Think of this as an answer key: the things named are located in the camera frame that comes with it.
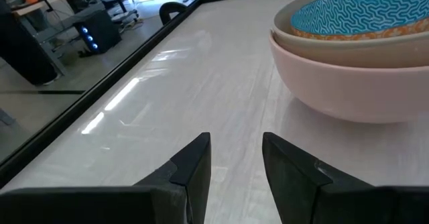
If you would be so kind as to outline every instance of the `white marble countertop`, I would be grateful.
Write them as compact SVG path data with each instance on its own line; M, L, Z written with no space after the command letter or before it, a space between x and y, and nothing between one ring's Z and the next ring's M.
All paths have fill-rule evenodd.
M428 185L429 119L351 123L291 96L268 42L290 1L201 5L2 191L131 185L203 131L212 135L206 223L280 223L263 167L265 131L374 185Z

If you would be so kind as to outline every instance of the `pink bowl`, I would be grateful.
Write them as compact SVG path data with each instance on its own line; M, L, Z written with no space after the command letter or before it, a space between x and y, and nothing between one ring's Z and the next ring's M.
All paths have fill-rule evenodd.
M270 34L277 70L289 90L309 107L362 123L409 121L429 111L429 66L357 68L308 60Z

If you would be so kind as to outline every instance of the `beige bowl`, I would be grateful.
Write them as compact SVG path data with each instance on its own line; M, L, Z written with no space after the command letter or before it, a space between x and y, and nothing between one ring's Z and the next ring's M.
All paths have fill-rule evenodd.
M429 66L335 66L288 52L272 34L269 39L285 85L295 97L321 113L362 123L394 123L429 112Z
M290 18L314 0L295 0L274 17L275 40L299 56L336 64L365 68L402 68L429 65L429 32L386 39L328 41L293 35Z

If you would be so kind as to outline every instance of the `bowl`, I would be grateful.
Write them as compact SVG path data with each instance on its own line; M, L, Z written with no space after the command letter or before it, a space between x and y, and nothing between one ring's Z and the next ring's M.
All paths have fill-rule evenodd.
M403 68L429 65L429 32L384 39L330 41L295 36L290 19L314 0L295 0L274 17L275 40L287 51L319 62L365 68Z
M314 0L293 14L291 24L311 36L364 40L417 33L428 16L429 0Z
M429 66L336 66L283 49L272 33L269 40L285 85L296 98L321 113L361 123L395 123L429 111Z

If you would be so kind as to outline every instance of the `marble surface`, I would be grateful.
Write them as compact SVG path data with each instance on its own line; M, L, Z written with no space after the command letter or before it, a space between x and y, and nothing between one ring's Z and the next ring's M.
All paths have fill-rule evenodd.
M263 167L265 131L371 184L429 184L428 118L351 123L291 96L268 42L290 1L200 6L2 191L130 185L203 131L212 135L206 223L280 223Z

